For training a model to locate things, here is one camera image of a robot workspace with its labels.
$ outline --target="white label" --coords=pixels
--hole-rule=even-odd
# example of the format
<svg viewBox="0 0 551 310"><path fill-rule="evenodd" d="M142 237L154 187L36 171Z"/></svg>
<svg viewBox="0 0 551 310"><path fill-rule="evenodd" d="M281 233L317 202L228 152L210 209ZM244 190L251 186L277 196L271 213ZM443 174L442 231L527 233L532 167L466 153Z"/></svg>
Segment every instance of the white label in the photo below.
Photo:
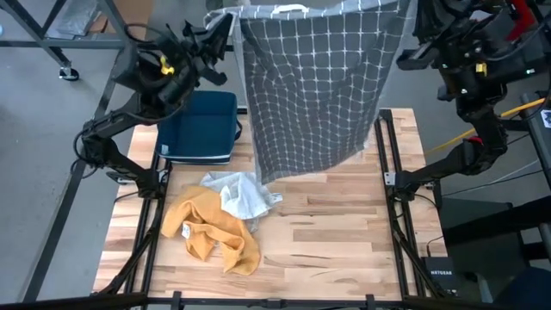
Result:
<svg viewBox="0 0 551 310"><path fill-rule="evenodd" d="M188 224L182 225L182 235L184 238L189 239L189 235L191 234L191 231L189 230Z"/></svg>
<svg viewBox="0 0 551 310"><path fill-rule="evenodd" d="M545 126L545 128L551 128L551 110L542 110L541 115L543 126Z"/></svg>
<svg viewBox="0 0 551 310"><path fill-rule="evenodd" d="M283 200L283 195L280 193L275 193L269 196L269 204L278 203Z"/></svg>

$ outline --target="black metal frame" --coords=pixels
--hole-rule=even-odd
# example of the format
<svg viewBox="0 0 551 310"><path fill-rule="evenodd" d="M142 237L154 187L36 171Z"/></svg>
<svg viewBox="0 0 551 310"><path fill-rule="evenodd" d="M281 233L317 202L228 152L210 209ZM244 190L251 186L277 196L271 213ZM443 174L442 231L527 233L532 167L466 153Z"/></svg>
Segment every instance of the black metal frame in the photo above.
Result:
<svg viewBox="0 0 551 310"><path fill-rule="evenodd" d="M96 117L101 116L107 106L109 98L113 92L115 83L109 79L102 99L98 105L96 111ZM240 108L238 113L241 115L247 114L246 108ZM398 171L401 169L401 163L399 161L398 144L393 128L392 112L390 110L381 111L381 119L387 123L388 135L390 138L390 145L393 151L393 165ZM388 171L386 151L384 149L381 120L377 120L375 123L375 134L377 137L377 145L379 147L379 154L381 160L381 167L383 172L381 177L384 179L384 172ZM157 169L159 165L158 155L154 155L152 159L152 169ZM163 183L170 181L170 162L164 164L164 169L167 171ZM147 308L150 304L165 304L172 305L172 309L183 309L186 305L219 305L219 306L247 306L247 307L266 307L266 308L284 308L284 307L358 307L366 310L375 310L376 308L412 308L412 309L497 309L495 305L482 304L470 301L457 301L450 299L437 299L424 297L424 285L426 285L433 297L439 295L439 289L436 283L432 281L423 263L420 261L417 254L417 247L415 245L415 238L412 227L412 218L409 212L408 203L401 203L402 210L404 212L404 222L406 225L406 237L400 230L399 224L396 218L396 212L394 210L394 200L390 199L390 188L385 187L387 193L387 205L390 219L390 226L393 235L394 255L396 261L396 267L399 275L400 293L402 294L402 301L376 301L374 296L366 294L364 301L341 301L341 300L327 300L327 301L314 301L314 300L285 300L285 299L202 299L202 298L182 298L181 292L175 292L172 298L150 298L147 297L149 286L152 278L152 270L155 260L155 254L157 251L158 235L161 225L161 219L164 211L164 198L163 195L158 199L157 209L154 214L154 218L149 230L146 229L147 217L151 209L152 199L144 199L142 203L142 210L139 216L139 224L136 229L136 239L133 245L133 255L128 259L127 263L121 269L121 272L116 276L113 281L102 291L94 293L88 297L78 297L69 299L59 299L51 301L36 301L36 298L40 292L40 287L46 276L48 267L53 258L53 253L59 241L61 232L67 220L67 216L71 209L71 205L74 201L77 193L80 180L84 173L84 164L77 165L75 172L70 176L68 181L69 185L65 191L64 198L60 204L59 211L55 217L52 230L50 231L45 248L40 255L40 260L28 286L25 298L22 303L2 305L0 309L122 309L125 307L142 306ZM135 275L139 259L145 253L145 250L149 248L145 259L145 274L141 283L139 293L133 292L135 284ZM405 273L404 259L402 257L402 250L406 252L408 257L412 260L415 273L415 283L418 290L418 296L410 296L407 287L407 279ZM126 283L124 288L124 294L117 294L122 285Z"/></svg>
<svg viewBox="0 0 551 310"><path fill-rule="evenodd" d="M387 151L385 150L381 120L383 120L387 125L388 139L393 156L394 172L402 171L402 164L399 158L398 141L396 139L392 111L390 109L381 109L379 113L379 118L377 118L377 120L375 121L375 137L377 139L377 149L379 151L379 160L381 163L381 176L383 180L385 180L385 175L391 171L387 162ZM393 187L394 185L385 183L388 220L393 237L394 259L396 262L396 268L398 269L400 293L402 294L402 297L409 295L404 259L402 255L403 250L412 261L413 276L417 295L420 297L425 297L424 286L426 286L433 297L445 298L447 297L447 293L443 291L438 283L433 281L429 271L426 269L423 262L421 261L421 258L418 255L417 241L415 240L415 232L413 230L412 214L410 211L409 202L404 199L399 202L402 209L402 217L404 218L404 228L406 230L406 235L402 233L402 230L399 226L398 216L395 210L395 203L397 201L394 199L395 197Z"/></svg>
<svg viewBox="0 0 551 310"><path fill-rule="evenodd" d="M51 39L46 37L55 17L61 11L66 0L57 0L48 14L44 25L40 25L17 0L0 0L0 8L8 12L15 21L27 31L33 41L0 40L0 47L41 47L55 60L66 73L71 72L71 61L61 48L78 49L122 49L128 38L124 34L124 24L113 0L98 0L101 12L113 25L116 34L90 34L73 40Z"/></svg>

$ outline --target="yellow cable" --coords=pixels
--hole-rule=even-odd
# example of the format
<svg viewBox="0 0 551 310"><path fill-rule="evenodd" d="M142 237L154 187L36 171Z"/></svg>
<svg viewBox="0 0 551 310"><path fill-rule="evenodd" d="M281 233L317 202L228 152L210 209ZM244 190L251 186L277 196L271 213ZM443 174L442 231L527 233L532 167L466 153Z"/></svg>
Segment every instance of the yellow cable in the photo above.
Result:
<svg viewBox="0 0 551 310"><path fill-rule="evenodd" d="M532 107L534 107L534 106L536 106L536 105L538 105L538 104L542 104L543 101L544 101L544 99L542 98L542 99L535 100L535 101L533 101L533 102L528 102L528 103L526 103L526 104L524 104L524 105L522 105L522 106L520 106L520 107L516 107L516 108L514 108L514 109L512 108L512 109L510 109L509 111L505 111L504 113L502 113L502 114L500 115L500 117L506 117L506 116L512 115L513 113L516 113L516 112L518 112L518 111L522 111L522 110L524 110L524 109L532 108ZM433 148L433 149L427 151L425 154L430 154L430 153L432 153L432 152L436 152L436 151L438 151L438 150L441 150L441 149L443 149L443 148L445 148L445 147L447 147L447 146L450 146L450 145L454 144L455 142L457 142L457 141L459 141L459 140L461 140L461 139L463 139L463 138L466 138L466 137L470 136L470 135L473 134L473 133L474 133L474 128L469 129L469 130L466 131L465 133L462 133L462 134L458 135L457 137L451 139L450 141L448 141L448 142L446 142L446 143L444 143L444 144L442 144L442 145L439 145L439 146L437 146L437 147L435 147L435 148Z"/></svg>

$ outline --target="caster wheel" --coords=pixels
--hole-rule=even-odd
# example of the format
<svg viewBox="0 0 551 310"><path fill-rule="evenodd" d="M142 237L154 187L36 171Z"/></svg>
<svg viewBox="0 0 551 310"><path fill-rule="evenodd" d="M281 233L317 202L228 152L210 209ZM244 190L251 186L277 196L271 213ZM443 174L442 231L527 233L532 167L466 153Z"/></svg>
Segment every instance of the caster wheel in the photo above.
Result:
<svg viewBox="0 0 551 310"><path fill-rule="evenodd" d="M64 79L65 81L74 82L74 81L78 81L80 76L78 75L78 71L76 71L75 69L71 69L71 75L70 76L66 75L65 71L63 71L63 69L60 69L59 70L59 78Z"/></svg>

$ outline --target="gray checkered towel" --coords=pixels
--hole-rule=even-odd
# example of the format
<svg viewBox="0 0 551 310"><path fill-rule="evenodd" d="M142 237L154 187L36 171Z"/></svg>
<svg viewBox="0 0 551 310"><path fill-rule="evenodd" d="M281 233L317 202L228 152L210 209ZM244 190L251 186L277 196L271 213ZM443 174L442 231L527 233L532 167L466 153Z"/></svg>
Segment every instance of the gray checkered towel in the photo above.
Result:
<svg viewBox="0 0 551 310"><path fill-rule="evenodd" d="M323 171L363 150L410 1L242 6L205 17L237 17L232 39L262 183Z"/></svg>

